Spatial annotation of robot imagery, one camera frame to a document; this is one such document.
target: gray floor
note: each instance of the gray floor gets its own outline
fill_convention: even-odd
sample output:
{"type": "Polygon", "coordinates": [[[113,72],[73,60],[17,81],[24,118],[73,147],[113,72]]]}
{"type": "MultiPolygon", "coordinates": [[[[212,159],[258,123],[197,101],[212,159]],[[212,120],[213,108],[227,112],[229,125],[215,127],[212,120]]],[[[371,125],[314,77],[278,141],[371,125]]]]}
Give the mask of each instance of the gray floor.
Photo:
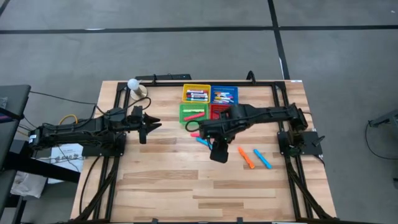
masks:
{"type": "MultiPolygon", "coordinates": [[[[396,1],[275,1],[280,26],[398,24],[396,1]]],[[[11,0],[0,29],[271,25],[266,0],[11,0]]],[[[374,157],[364,143],[366,121],[398,108],[398,30],[284,31],[292,79],[303,80],[322,142],[337,214],[344,220],[396,223],[398,163],[374,157]]],[[[0,35],[1,84],[95,102],[103,80],[153,73],[193,78],[281,79],[274,34],[189,32],[157,34],[0,35]]],[[[31,95],[26,116],[57,123],[90,106],[31,95]]],[[[378,153],[398,157],[388,127],[369,130],[378,153]]],[[[47,187],[27,204],[24,222],[66,221],[75,184],[47,187]]],[[[7,210],[0,223],[7,223],[7,210]]]]}

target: wooden tabletop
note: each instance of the wooden tabletop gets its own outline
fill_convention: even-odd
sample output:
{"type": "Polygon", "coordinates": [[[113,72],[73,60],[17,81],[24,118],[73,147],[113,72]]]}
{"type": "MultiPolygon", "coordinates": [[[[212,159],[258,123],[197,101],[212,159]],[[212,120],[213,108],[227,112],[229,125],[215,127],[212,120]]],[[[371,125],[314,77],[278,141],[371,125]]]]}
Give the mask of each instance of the wooden tabletop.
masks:
{"type": "MultiPolygon", "coordinates": [[[[98,99],[102,110],[113,107],[117,84],[117,81],[103,82],[98,99]]],[[[286,81],[286,87],[289,102],[309,112],[303,83],[286,81]]],[[[257,222],[295,220],[284,158],[279,154],[277,123],[255,124],[237,134],[229,145],[228,162],[221,164],[211,161],[209,149],[190,137],[178,122],[182,87],[149,87],[148,92],[152,104],[145,112],[160,118],[162,126],[148,135],[147,144],[139,144],[137,132],[127,134],[112,222],[150,222],[152,218],[161,222],[231,222],[236,221],[236,217],[257,222]],[[254,169],[248,167],[238,146],[255,163],[254,169]],[[272,164],[271,170],[261,163],[253,149],[272,164]]],[[[274,106],[268,86],[239,87],[239,102],[255,107],[274,106]]],[[[308,128],[313,128],[311,116],[305,117],[308,128]]],[[[81,189],[94,159],[84,161],[71,218],[78,216],[81,189]]],[[[327,213],[335,216],[322,163],[313,156],[302,156],[302,161],[309,191],[327,213]]],[[[102,158],[89,176],[83,208],[98,189],[101,166],[102,158]]],[[[302,194],[299,189],[297,192],[304,217],[302,194]]],[[[100,217],[104,217],[107,192],[103,198],[100,217]]]]}

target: orange marker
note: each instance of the orange marker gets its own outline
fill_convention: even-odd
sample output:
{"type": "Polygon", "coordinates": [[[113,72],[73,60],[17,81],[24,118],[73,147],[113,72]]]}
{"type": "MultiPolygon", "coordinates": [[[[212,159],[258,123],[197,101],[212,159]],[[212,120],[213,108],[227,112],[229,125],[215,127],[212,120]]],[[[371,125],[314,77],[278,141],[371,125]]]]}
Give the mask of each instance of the orange marker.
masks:
{"type": "Polygon", "coordinates": [[[244,153],[243,149],[241,147],[238,147],[239,153],[243,156],[244,160],[246,160],[247,164],[249,164],[250,169],[254,169],[254,164],[253,162],[248,158],[248,155],[244,153]]]}

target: green basket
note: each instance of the green basket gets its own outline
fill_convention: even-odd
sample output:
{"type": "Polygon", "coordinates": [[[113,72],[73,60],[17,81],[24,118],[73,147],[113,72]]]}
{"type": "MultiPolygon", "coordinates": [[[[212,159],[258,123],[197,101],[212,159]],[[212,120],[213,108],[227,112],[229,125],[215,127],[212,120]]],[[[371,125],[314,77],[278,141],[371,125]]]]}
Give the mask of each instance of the green basket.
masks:
{"type": "Polygon", "coordinates": [[[183,112],[184,110],[205,110],[205,115],[203,117],[194,119],[196,121],[203,121],[205,119],[208,119],[209,114],[208,114],[208,105],[204,103],[183,103],[180,104],[180,123],[181,124],[186,124],[188,121],[184,121],[184,118],[187,116],[192,116],[195,114],[198,114],[200,112],[183,112]]]}

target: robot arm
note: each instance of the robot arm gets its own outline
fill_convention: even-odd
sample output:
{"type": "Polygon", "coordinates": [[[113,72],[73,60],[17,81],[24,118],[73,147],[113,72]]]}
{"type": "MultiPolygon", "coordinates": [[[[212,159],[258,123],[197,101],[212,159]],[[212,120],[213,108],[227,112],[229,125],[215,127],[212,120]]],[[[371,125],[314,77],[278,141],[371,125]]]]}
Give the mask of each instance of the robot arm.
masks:
{"type": "Polygon", "coordinates": [[[288,121],[290,124],[290,141],[293,147],[300,150],[303,139],[300,135],[307,127],[307,121],[301,109],[295,104],[284,107],[255,108],[251,105],[233,105],[220,113],[216,120],[197,121],[200,137],[213,138],[213,150],[210,159],[225,163],[228,160],[228,143],[235,135],[254,124],[288,121]]]}
{"type": "Polygon", "coordinates": [[[29,147],[41,150],[58,144],[78,143],[82,146],[113,148],[120,132],[138,131],[141,144],[146,143],[146,136],[162,124],[160,119],[142,114],[142,106],[135,106],[131,115],[114,108],[104,115],[79,120],[78,124],[51,125],[43,124],[30,132],[29,147]]]}

